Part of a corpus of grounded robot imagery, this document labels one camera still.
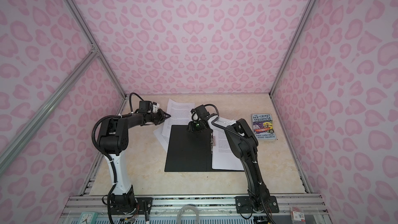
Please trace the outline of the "printed paper sheet back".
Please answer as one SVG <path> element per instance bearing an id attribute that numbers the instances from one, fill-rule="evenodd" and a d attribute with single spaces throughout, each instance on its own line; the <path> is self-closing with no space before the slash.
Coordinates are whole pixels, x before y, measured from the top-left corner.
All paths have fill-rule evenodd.
<path id="1" fill-rule="evenodd" d="M 167 113 L 171 116 L 164 122 L 162 136 L 169 141 L 173 125 L 187 125 L 191 121 L 191 110 L 194 103 L 177 103 L 171 99 L 168 101 Z"/>

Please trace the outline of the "printed paper sheet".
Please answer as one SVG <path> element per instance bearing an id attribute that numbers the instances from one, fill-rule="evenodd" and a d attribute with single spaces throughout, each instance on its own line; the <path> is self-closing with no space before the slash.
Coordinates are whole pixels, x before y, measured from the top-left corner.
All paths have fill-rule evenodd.
<path id="1" fill-rule="evenodd" d="M 162 136 L 169 141 L 173 125 L 187 125 L 191 121 L 191 110 L 194 103 L 177 103 L 171 99 L 168 101 L 167 113 L 171 116 L 164 122 Z"/>
<path id="2" fill-rule="evenodd" d="M 212 123 L 213 121 L 224 128 L 236 123 L 235 120 L 220 118 L 217 115 L 208 120 L 208 125 L 212 129 L 213 135 L 212 169 L 216 171 L 243 171 L 244 168 L 240 159 L 231 150 L 225 130 L 215 126 Z"/>

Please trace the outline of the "teal folder with black inside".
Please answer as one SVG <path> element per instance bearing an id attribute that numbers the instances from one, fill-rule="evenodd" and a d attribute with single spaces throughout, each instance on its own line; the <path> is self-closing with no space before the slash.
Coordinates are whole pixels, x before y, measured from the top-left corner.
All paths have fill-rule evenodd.
<path id="1" fill-rule="evenodd" d="M 173 125 L 171 128 L 165 172 L 237 172 L 213 170 L 212 130 L 191 133 L 187 127 Z"/>

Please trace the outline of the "white paper sheet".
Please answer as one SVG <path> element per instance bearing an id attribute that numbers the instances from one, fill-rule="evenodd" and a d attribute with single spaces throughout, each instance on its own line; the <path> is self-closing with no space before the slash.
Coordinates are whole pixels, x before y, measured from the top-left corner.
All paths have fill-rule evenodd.
<path id="1" fill-rule="evenodd" d="M 159 127 L 156 130 L 154 130 L 153 134 L 157 138 L 158 142 L 161 144 L 162 148 L 165 150 L 165 152 L 168 151 L 169 147 L 169 138 L 165 137 L 162 134 L 163 128 Z"/>

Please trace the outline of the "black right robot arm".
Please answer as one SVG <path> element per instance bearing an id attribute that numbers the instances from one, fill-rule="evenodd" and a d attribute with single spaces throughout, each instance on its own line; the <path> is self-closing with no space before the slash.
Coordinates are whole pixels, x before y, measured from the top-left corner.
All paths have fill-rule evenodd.
<path id="1" fill-rule="evenodd" d="M 248 184 L 248 207 L 252 213 L 264 213 L 270 223 L 273 213 L 279 212 L 277 200 L 267 188 L 258 163 L 259 142 L 247 121 L 243 118 L 229 120 L 220 117 L 217 107 L 213 104 L 200 105 L 191 110 L 190 132 L 205 129 L 224 132 L 232 154 L 243 166 Z"/>

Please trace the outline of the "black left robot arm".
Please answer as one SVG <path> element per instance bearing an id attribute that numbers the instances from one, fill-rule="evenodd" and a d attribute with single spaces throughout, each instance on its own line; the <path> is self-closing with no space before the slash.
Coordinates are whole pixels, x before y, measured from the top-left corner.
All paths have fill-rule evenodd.
<path id="1" fill-rule="evenodd" d="M 91 133 L 94 147 L 107 161 L 112 187 L 106 195 L 108 215 L 137 215 L 140 203 L 134 194 L 133 185 L 127 175 L 127 165 L 124 151 L 129 145 L 129 129 L 147 125 L 160 125 L 171 118 L 159 104 L 146 101 L 137 93 L 131 93 L 129 98 L 139 98 L 138 109 L 134 110 L 132 103 L 130 112 L 125 115 L 108 115 L 96 122 Z"/>

